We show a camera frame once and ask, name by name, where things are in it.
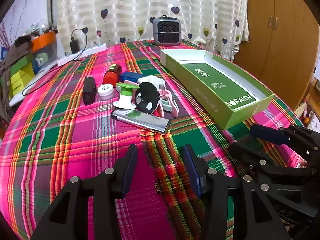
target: brown fabric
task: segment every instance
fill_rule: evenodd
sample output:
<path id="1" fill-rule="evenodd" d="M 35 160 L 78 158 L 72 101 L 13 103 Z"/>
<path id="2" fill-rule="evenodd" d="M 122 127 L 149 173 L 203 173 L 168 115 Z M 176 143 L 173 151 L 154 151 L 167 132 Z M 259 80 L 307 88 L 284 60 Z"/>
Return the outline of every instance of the brown fabric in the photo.
<path id="1" fill-rule="evenodd" d="M 8 81 L 10 80 L 10 67 L 14 65 L 19 59 L 31 52 L 28 39 L 25 41 L 25 43 L 16 42 L 9 49 L 5 59 L 0 62 L 0 77 L 3 78 L 2 86 L 0 88 L 0 117 L 2 121 L 5 121 L 7 123 L 10 123 L 13 117 L 13 113 L 9 106 L 10 84 L 8 83 Z"/>

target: green and yellow box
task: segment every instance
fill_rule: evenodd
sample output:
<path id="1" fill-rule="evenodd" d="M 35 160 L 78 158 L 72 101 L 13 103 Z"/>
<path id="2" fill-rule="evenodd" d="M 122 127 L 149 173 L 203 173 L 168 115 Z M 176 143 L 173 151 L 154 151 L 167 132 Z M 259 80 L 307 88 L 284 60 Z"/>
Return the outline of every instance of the green and yellow box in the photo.
<path id="1" fill-rule="evenodd" d="M 206 50 L 163 49 L 160 62 L 222 130 L 265 110 L 274 96 L 243 69 Z"/>
<path id="2" fill-rule="evenodd" d="M 25 89 L 31 79 L 34 78 L 35 74 L 32 68 L 33 59 L 34 56 L 30 53 L 10 67 L 9 96 L 11 98 Z M 0 82 L 1 85 L 3 85 L 3 78 L 0 79 Z"/>

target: cabinet handle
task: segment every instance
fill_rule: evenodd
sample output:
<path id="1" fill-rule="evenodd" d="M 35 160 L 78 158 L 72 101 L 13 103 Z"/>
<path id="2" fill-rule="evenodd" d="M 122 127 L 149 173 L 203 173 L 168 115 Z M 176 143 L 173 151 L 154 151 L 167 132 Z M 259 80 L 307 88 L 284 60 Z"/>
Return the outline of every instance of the cabinet handle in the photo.
<path id="1" fill-rule="evenodd" d="M 278 18 L 276 18 L 275 29 L 278 29 Z"/>
<path id="2" fill-rule="evenodd" d="M 269 28 L 272 28 L 272 20 L 273 20 L 273 17 L 271 16 L 271 17 L 269 18 Z"/>

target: curtain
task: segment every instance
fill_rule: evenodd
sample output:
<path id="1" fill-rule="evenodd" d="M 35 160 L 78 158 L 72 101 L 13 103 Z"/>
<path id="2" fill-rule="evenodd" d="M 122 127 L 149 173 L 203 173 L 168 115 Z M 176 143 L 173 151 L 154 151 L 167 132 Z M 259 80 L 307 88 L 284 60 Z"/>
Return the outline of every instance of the curtain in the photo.
<path id="1" fill-rule="evenodd" d="M 71 52 L 71 32 L 87 33 L 89 46 L 153 39 L 152 22 L 167 15 L 181 22 L 181 38 L 233 60 L 248 41 L 247 0 L 57 0 L 58 31 Z M 81 47 L 85 34 L 76 31 Z"/>

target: power cord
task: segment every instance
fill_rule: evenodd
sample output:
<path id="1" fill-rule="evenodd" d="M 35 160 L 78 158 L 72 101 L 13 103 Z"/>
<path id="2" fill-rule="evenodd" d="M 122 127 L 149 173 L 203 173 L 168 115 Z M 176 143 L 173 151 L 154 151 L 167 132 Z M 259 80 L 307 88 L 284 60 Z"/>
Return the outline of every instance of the power cord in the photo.
<path id="1" fill-rule="evenodd" d="M 74 30 L 72 31 L 72 34 L 71 34 L 71 39 L 73 39 L 72 35 L 73 35 L 73 32 L 76 31 L 76 30 L 82 30 L 82 29 L 74 29 Z M 49 74 L 49 73 L 52 73 L 54 70 L 59 69 L 59 68 L 65 66 L 66 64 L 68 64 L 68 63 L 70 63 L 70 62 L 72 62 L 72 61 L 79 61 L 77 58 L 79 58 L 79 57 L 82 55 L 82 53 L 85 51 L 85 49 L 87 48 L 88 36 L 87 36 L 86 33 L 84 33 L 84 34 L 85 34 L 85 46 L 84 46 L 84 49 L 82 50 L 82 52 L 81 52 L 78 56 L 76 56 L 74 59 L 68 61 L 67 63 L 61 65 L 60 67 L 53 68 L 53 69 L 50 70 L 48 73 L 46 73 L 45 75 L 43 75 L 41 78 L 43 78 L 44 76 L 46 76 L 46 75 Z M 39 90 L 39 89 L 42 88 L 44 85 L 46 85 L 53 77 L 54 77 L 54 75 L 53 75 L 51 78 L 49 78 L 46 82 L 44 82 L 43 84 L 41 84 L 41 86 L 37 87 L 36 89 L 32 90 L 32 91 L 29 92 L 29 93 L 24 94 L 24 92 L 25 92 L 29 87 L 31 87 L 32 85 L 36 84 L 39 80 L 33 82 L 32 84 L 28 85 L 28 86 L 22 91 L 22 95 L 23 95 L 23 96 L 27 96 L 27 95 L 30 95 L 31 93 Z"/>

